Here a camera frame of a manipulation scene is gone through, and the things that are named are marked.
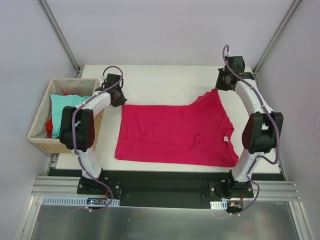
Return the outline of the pink t shirt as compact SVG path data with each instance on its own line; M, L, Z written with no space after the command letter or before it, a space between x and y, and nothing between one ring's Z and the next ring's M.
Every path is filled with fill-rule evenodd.
M189 105L124 105L115 148L122 161L232 168L238 163L218 90Z

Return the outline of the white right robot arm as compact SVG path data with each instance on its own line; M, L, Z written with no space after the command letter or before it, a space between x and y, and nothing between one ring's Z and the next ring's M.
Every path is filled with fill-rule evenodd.
M252 188L252 173L261 159L271 165L279 161L280 134L284 116L268 106L259 93L254 76L245 71L242 56L223 56L225 66L218 70L215 88L234 91L248 113L242 132L243 151L225 181L213 191L225 199L240 198Z

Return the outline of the wicker basket with cloth liner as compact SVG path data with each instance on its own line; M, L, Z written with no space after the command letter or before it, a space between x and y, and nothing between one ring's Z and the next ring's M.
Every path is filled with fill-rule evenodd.
M51 94L91 96L101 85L97 78L52 78L39 105L27 139L49 154L69 154L71 151L57 138L48 138L46 123L51 118Z

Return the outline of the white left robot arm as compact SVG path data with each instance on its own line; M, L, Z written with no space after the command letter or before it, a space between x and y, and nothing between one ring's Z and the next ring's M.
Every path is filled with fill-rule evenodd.
M102 167L96 160L94 141L96 138L95 117L106 107L119 107L126 103L123 93L124 76L108 73L93 94L76 106L65 106L62 110L59 140L76 156L82 176L91 179L88 188L99 195L105 191L106 183L100 179Z

